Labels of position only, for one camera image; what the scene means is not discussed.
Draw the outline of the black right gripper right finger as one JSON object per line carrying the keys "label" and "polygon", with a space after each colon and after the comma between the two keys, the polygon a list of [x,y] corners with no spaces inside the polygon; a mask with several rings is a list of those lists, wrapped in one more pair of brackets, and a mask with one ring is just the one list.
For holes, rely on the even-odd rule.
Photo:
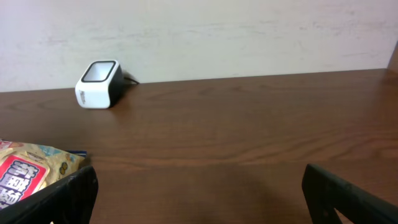
{"label": "black right gripper right finger", "polygon": [[397,223],[397,207],[315,164],[307,164],[302,191],[313,223]]}

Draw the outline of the yellow wet wipes pack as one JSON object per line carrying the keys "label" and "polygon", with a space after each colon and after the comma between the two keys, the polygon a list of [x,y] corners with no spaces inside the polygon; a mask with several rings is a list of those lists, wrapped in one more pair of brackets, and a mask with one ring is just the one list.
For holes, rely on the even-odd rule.
{"label": "yellow wet wipes pack", "polygon": [[1,140],[1,209],[78,170],[85,151]]}

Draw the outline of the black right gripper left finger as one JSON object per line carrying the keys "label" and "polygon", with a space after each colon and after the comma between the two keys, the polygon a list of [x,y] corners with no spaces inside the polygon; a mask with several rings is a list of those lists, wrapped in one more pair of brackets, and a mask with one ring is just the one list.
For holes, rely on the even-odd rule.
{"label": "black right gripper left finger", "polygon": [[1,224],[89,223],[98,194],[92,166],[85,166],[1,210]]}

